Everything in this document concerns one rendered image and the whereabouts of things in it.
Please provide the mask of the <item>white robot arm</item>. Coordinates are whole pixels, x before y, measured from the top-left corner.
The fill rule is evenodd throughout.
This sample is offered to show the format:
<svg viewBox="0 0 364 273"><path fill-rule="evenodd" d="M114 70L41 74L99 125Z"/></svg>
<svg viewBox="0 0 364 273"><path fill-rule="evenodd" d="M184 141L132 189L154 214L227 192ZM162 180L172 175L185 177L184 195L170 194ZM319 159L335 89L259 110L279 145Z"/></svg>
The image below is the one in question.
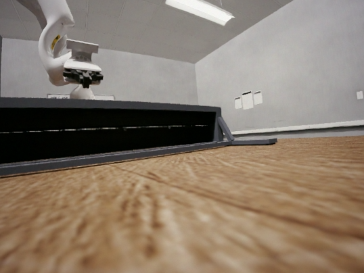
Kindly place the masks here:
<svg viewBox="0 0 364 273"><path fill-rule="evenodd" d="M41 33L39 55L51 84L64 86L64 64L77 55L92 62L92 53L98 53L99 45L67 39L67 33L74 28L74 19L66 0L16 0L30 10L39 21ZM64 48L68 53L60 56ZM71 53L72 52L72 53ZM86 53L87 52L87 53ZM95 99L91 85L89 89L79 84L71 93L70 99Z"/></svg>

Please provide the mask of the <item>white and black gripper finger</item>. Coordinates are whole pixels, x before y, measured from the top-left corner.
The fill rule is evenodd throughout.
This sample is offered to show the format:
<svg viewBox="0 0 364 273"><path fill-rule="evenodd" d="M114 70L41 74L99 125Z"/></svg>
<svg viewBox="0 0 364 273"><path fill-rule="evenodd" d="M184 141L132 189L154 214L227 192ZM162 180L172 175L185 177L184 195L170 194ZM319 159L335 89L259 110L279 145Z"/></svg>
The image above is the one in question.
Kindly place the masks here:
<svg viewBox="0 0 364 273"><path fill-rule="evenodd" d="M70 70L65 69L63 71L63 76L64 77L72 77L72 79L75 79L77 82L79 82L80 84L82 84L83 88L86 88L87 85L87 76L84 72L82 72L81 70L76 70L76 72L70 72Z"/></svg>
<svg viewBox="0 0 364 273"><path fill-rule="evenodd" d="M92 84L92 81L97 80L103 80L104 76L100 74L99 72L96 72L95 74L92 74L92 71L88 71L85 73L87 76L87 85L86 88L89 89L89 85ZM90 77L89 77L90 76ZM91 80L92 79L92 80Z"/></svg>

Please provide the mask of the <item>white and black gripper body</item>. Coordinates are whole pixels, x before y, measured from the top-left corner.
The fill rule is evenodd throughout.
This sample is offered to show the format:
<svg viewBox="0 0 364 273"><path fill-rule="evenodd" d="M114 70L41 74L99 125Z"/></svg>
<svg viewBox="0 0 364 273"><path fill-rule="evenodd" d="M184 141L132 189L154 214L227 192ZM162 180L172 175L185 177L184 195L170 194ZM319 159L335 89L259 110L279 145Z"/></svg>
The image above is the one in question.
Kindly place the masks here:
<svg viewBox="0 0 364 273"><path fill-rule="evenodd" d="M87 70L88 71L92 71L92 73L96 72L101 72L101 69L99 66L97 66L96 64L94 64L93 62L91 62L88 58L87 60L84 60L84 57L81 59L80 56L82 55L77 55L78 59L76 59L76 56L73 57L72 59L69 59L68 61L65 62L64 64L64 70L65 67L67 70L70 70L71 72L76 72L76 70L81 70L82 72L86 73ZM72 79L72 77L64 77L64 81L70 84L80 84L79 82L77 82L75 79ZM101 83L101 80L95 80L92 81L92 84L90 85L99 85Z"/></svg>

